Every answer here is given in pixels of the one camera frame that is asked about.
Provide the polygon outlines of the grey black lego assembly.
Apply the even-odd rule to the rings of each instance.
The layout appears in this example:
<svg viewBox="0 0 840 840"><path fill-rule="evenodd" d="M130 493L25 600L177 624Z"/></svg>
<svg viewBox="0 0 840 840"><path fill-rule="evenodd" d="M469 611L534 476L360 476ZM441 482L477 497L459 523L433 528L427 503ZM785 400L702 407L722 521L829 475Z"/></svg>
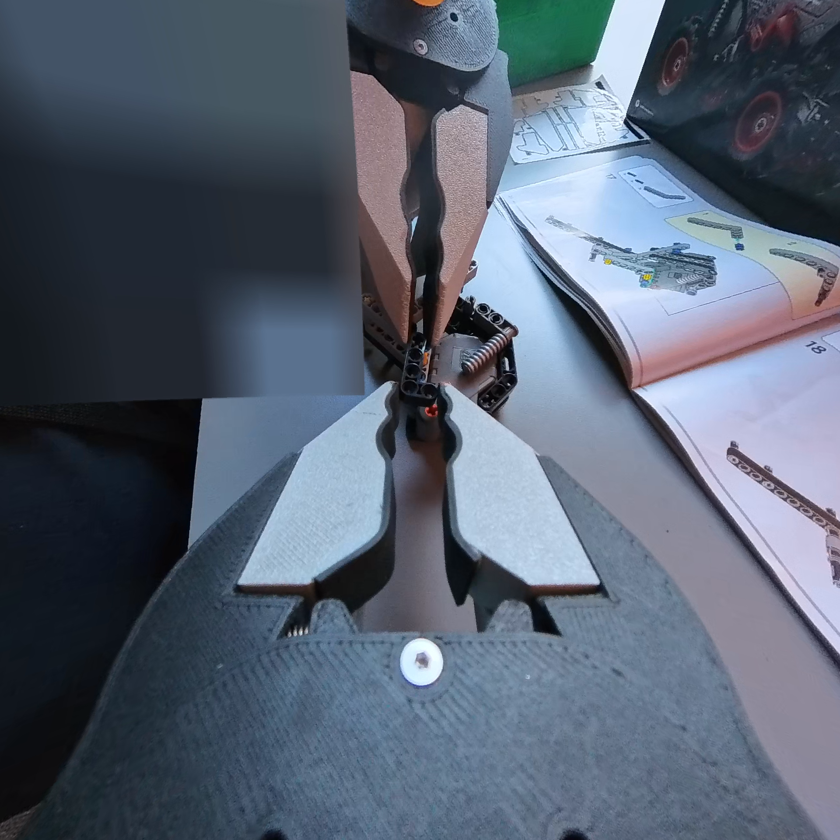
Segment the grey black lego assembly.
<svg viewBox="0 0 840 840"><path fill-rule="evenodd" d="M436 344L418 323L408 341L399 340L373 293L371 269L361 258L365 338L395 367L399 396L406 405L406 436L433 441L440 431L443 385L451 385L493 414L518 383L512 346L518 328L486 303L460 297Z"/></svg>

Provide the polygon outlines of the lego sticker sheet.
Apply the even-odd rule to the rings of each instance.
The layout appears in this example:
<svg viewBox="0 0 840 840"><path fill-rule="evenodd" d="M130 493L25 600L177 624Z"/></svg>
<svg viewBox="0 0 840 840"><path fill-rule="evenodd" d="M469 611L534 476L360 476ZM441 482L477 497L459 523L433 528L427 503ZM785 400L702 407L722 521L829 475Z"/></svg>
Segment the lego sticker sheet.
<svg viewBox="0 0 840 840"><path fill-rule="evenodd" d="M567 158L649 141L626 120L604 77L513 99L510 157L515 164Z"/></svg>

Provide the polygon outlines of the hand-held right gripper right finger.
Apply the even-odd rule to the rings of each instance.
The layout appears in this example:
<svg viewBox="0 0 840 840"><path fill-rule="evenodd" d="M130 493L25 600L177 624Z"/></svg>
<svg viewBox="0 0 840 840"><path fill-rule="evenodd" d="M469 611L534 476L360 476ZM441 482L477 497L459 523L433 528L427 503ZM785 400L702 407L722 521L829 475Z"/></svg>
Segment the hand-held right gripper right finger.
<svg viewBox="0 0 840 840"><path fill-rule="evenodd" d="M451 385L441 393L444 556L457 604L599 591L537 453Z"/></svg>

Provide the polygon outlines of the green plastic bin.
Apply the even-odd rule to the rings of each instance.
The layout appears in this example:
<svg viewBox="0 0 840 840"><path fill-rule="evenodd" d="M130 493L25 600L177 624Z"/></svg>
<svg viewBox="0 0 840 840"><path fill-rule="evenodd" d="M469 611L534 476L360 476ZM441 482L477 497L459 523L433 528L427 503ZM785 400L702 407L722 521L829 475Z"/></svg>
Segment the green plastic bin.
<svg viewBox="0 0 840 840"><path fill-rule="evenodd" d="M593 62L614 1L497 1L512 88Z"/></svg>

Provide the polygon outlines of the dark lego set box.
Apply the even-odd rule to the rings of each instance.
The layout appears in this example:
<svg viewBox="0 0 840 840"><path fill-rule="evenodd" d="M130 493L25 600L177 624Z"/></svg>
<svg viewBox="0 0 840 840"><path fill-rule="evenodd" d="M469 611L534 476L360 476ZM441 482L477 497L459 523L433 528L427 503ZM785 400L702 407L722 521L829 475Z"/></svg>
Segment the dark lego set box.
<svg viewBox="0 0 840 840"><path fill-rule="evenodd" d="M667 1L627 114L770 225L838 244L838 1Z"/></svg>

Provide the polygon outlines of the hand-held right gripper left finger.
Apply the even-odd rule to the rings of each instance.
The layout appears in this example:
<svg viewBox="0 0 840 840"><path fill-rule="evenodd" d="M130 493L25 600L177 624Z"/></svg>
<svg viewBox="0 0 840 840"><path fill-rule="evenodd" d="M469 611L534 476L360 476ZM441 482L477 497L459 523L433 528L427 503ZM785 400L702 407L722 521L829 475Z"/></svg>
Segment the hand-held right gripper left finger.
<svg viewBox="0 0 840 840"><path fill-rule="evenodd" d="M390 571L358 572L392 507L396 383L388 382L300 451L239 576L244 592L374 594Z"/></svg>

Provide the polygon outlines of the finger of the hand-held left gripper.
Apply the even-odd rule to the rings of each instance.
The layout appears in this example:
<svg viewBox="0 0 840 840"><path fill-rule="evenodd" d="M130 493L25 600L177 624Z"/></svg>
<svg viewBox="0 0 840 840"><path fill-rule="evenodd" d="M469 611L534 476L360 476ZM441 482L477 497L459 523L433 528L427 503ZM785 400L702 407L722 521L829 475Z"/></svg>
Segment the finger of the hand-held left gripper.
<svg viewBox="0 0 840 840"><path fill-rule="evenodd" d="M427 338L437 342L453 314L487 219L488 117L483 112L441 112L433 120L431 141L423 328Z"/></svg>
<svg viewBox="0 0 840 840"><path fill-rule="evenodd" d="M415 275L410 257L416 195L405 199L422 108L398 100L372 75L351 72L360 245L376 298L403 342L413 332Z"/></svg>

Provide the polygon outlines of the lego instruction booklet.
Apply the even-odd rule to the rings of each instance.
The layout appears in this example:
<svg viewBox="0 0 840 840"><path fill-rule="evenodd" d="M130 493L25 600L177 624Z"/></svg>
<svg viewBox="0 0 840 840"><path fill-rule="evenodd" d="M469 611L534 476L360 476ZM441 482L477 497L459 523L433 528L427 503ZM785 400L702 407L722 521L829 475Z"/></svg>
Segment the lego instruction booklet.
<svg viewBox="0 0 840 840"><path fill-rule="evenodd" d="M716 208L641 156L513 188L497 205L838 655L838 247Z"/></svg>

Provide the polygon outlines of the person's dark trousers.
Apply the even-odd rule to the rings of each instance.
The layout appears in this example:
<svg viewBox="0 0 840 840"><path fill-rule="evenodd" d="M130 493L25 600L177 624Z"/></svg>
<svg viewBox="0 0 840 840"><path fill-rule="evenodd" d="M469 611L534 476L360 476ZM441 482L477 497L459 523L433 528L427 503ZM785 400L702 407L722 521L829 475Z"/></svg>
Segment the person's dark trousers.
<svg viewBox="0 0 840 840"><path fill-rule="evenodd" d="M1 409L1 817L35 805L186 551L201 400Z"/></svg>

